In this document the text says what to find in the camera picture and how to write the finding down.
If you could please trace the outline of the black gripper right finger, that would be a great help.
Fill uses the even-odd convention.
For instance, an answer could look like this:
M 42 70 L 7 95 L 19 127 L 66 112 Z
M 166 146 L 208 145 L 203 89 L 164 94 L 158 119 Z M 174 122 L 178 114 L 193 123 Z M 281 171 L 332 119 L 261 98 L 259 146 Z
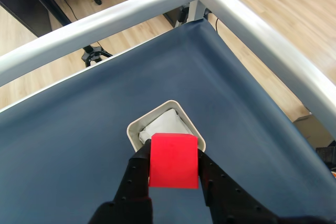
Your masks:
M 198 175 L 213 223 L 335 223 L 319 216 L 280 217 L 252 197 L 203 151 Z

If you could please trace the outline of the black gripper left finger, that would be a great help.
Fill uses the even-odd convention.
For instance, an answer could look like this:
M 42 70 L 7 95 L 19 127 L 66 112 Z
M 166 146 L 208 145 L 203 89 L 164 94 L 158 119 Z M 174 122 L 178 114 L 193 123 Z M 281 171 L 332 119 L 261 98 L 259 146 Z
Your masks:
M 149 197 L 151 141 L 129 159 L 112 201 L 101 204 L 89 223 L 152 223 L 153 208 Z

